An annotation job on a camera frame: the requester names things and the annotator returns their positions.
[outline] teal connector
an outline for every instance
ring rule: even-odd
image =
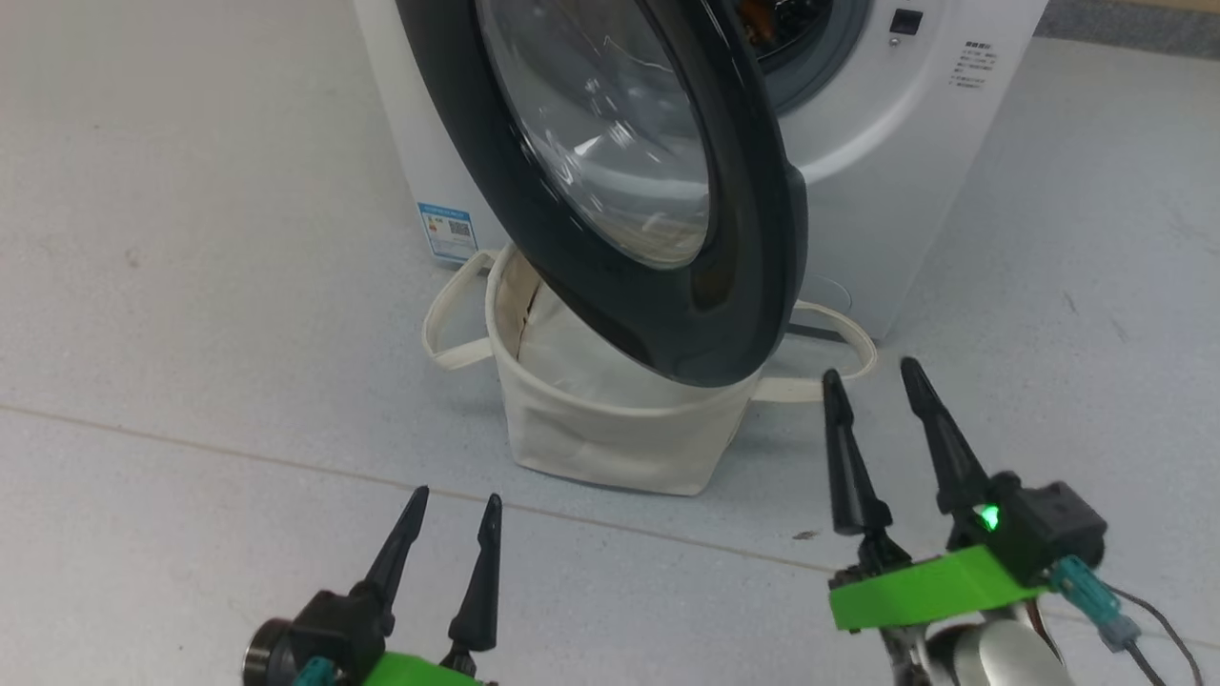
[[[305,669],[293,680],[293,686],[337,686],[334,663],[326,658],[310,658]]]
[[[1122,614],[1119,598],[1076,555],[1055,563],[1050,569],[1049,586],[1085,613],[1110,652],[1120,653],[1139,637],[1139,626]]]

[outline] basket handle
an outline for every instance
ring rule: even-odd
[[[428,314],[423,317],[423,349],[428,352],[432,361],[445,371],[461,369],[492,356],[492,339],[486,336],[444,350],[437,350],[437,338],[449,321],[458,295],[470,286],[470,282],[475,281],[483,267],[495,262],[498,255],[498,250],[479,250],[471,255],[466,264],[454,272],[440,293],[437,293],[437,299],[432,301]]]
[[[831,326],[847,341],[856,356],[860,358],[860,369],[843,375],[843,381],[860,378],[872,371],[877,364],[877,347],[872,344],[869,334],[845,315],[822,305],[815,305],[804,300],[797,300],[794,310],[809,310],[817,312],[831,321]],[[819,378],[764,376],[754,387],[750,400],[760,403],[819,403],[822,399],[822,382]]]

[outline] green bracket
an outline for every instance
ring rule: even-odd
[[[478,681],[416,655],[386,653],[365,686],[482,686]]]
[[[831,591],[841,631],[910,626],[1002,608],[1046,593],[1009,576],[986,546],[974,546],[925,563]]]

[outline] gray floor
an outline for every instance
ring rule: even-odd
[[[1220,15],[1109,0],[1050,0],[1037,35],[1220,60]]]
[[[427,482],[398,649],[443,654],[497,489],[489,677],[886,681],[875,637],[830,625],[827,571],[852,546],[830,533],[819,408],[752,409],[698,498],[609,492],[514,466],[493,369],[425,358],[449,272],[404,228],[350,7],[49,5],[0,22],[9,680],[235,682],[256,624],[350,583]],[[1098,507],[1105,577],[1154,599],[1213,675],[1216,111],[1220,65],[1036,40],[852,389],[902,543],[947,533],[897,378],[914,353],[988,466]],[[793,342],[776,366],[813,374],[824,353]],[[1080,684],[1139,682],[1072,616],[1053,621]],[[1166,641],[1147,651],[1183,682]]]

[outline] washing machine door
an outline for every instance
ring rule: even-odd
[[[804,181],[723,0],[398,0],[453,143],[547,284],[669,378],[775,349]]]

